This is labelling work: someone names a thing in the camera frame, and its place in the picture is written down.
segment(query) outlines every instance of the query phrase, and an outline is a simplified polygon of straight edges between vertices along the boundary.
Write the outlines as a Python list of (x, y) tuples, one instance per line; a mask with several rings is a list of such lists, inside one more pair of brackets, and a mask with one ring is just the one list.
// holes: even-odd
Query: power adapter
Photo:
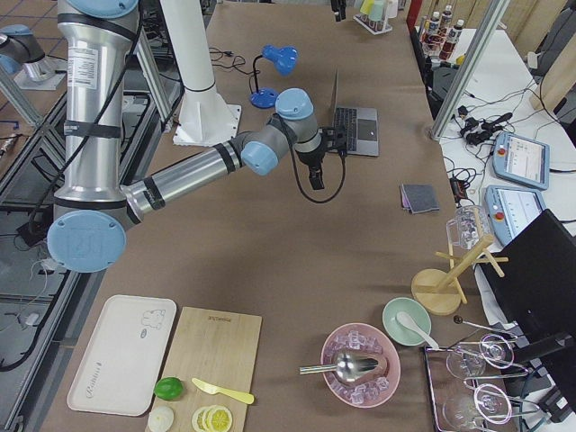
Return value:
[(456, 204), (458, 204), (460, 200), (468, 199), (468, 193), (466, 193), (467, 183), (464, 180), (451, 177), (450, 188), (452, 189), (452, 195), (454, 196), (454, 202)]

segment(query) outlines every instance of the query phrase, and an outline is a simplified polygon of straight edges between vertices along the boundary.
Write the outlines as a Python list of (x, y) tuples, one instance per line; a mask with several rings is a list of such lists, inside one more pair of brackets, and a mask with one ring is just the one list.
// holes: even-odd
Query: white pillar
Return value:
[(185, 85), (174, 143), (212, 146), (236, 136), (241, 107), (218, 94), (198, 0), (160, 0)]

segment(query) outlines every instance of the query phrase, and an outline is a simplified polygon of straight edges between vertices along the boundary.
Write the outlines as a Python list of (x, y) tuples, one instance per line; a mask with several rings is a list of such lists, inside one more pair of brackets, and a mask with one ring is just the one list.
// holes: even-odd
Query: lemon slice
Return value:
[(216, 405), (208, 411), (206, 426), (210, 432), (228, 432), (232, 427), (232, 413), (222, 405)]
[(174, 412), (170, 407), (154, 408), (148, 415), (148, 429), (151, 432), (167, 432), (174, 423)]
[(195, 432), (209, 432), (204, 423), (204, 417), (210, 407), (200, 407), (192, 415), (192, 428)]

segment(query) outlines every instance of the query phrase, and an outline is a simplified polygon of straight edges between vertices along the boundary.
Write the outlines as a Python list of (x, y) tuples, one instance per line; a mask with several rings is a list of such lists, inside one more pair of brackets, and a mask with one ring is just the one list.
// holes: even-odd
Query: metal spoon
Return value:
[(378, 366), (378, 360), (375, 358), (346, 350), (336, 352), (332, 357), (332, 363), (302, 366), (300, 375), (336, 372), (337, 378), (342, 383), (353, 383)]

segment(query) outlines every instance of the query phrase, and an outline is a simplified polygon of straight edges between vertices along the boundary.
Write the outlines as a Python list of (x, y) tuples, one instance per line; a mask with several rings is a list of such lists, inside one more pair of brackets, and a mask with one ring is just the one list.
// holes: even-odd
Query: lamp base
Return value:
[(278, 97), (278, 92), (276, 92), (273, 88), (264, 87), (254, 92), (250, 96), (250, 102), (256, 108), (272, 108), (276, 103), (276, 98)]

